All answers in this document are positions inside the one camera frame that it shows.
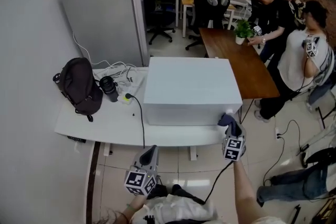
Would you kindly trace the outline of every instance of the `black office chair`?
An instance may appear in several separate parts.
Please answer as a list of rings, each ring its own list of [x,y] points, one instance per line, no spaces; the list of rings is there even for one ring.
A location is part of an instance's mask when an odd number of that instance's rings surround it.
[[[212,6],[208,3],[207,0],[194,0],[194,5],[195,5],[195,23],[192,29],[196,34],[200,34],[199,28],[201,27],[207,28],[210,20],[213,21],[214,28],[223,29],[222,19],[230,5],[230,0],[228,0],[228,3],[225,6],[222,5]],[[194,47],[196,45],[203,44],[201,37],[189,35],[189,39],[192,38],[195,39],[196,41],[186,46],[185,47],[186,50],[189,50],[189,48]]]
[[[154,28],[147,31],[147,33],[154,33],[151,40],[148,42],[149,45],[152,45],[154,38],[158,35],[169,38],[169,42],[173,42],[173,39],[165,31],[172,30],[175,33],[174,28],[166,28],[167,26],[175,21],[175,13],[166,10],[165,5],[163,10],[155,10],[155,1],[154,0],[143,0],[144,9],[145,9],[145,19],[146,24],[155,25]]]

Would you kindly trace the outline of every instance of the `white wall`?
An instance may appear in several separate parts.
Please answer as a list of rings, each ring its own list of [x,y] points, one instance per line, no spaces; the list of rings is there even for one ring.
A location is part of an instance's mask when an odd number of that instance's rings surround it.
[[[92,143],[53,132],[52,77],[79,55],[59,0],[0,0],[0,223],[83,223]]]

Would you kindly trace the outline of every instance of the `wristwatch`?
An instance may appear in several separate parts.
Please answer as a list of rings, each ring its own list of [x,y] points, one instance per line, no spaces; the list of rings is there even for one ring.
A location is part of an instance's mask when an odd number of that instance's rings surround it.
[[[265,38],[265,36],[261,36],[261,44],[262,44],[262,45],[265,45],[265,43],[266,43],[266,38]]]

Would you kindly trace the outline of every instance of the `potted plant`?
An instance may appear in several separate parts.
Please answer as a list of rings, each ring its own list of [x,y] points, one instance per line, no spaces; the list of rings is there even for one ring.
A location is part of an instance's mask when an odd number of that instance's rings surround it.
[[[253,36],[253,30],[247,20],[240,20],[235,29],[236,43],[243,44],[245,38]]]

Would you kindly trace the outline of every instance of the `black backpack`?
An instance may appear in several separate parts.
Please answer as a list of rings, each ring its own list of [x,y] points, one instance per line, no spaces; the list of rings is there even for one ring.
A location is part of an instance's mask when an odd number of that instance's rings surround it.
[[[103,92],[96,84],[89,60],[73,58],[67,62],[61,73],[54,75],[53,81],[75,107],[75,112],[86,115],[92,122],[91,115],[100,109]]]

